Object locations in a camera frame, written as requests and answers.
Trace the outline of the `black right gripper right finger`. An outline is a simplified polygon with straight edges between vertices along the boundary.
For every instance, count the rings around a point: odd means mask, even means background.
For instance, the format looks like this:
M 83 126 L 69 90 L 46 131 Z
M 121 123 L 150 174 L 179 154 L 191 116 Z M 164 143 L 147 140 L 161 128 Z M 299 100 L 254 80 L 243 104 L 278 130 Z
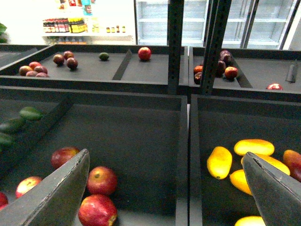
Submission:
M 267 226 L 301 224 L 301 183 L 254 153 L 247 152 L 243 170 L 257 209 Z

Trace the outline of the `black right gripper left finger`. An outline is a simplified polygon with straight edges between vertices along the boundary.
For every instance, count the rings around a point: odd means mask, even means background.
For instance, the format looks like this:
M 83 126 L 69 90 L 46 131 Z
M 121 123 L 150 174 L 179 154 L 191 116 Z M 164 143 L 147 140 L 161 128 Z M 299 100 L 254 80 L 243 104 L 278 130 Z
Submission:
M 71 226 L 83 197 L 90 167 L 87 149 L 0 211 L 2 226 Z

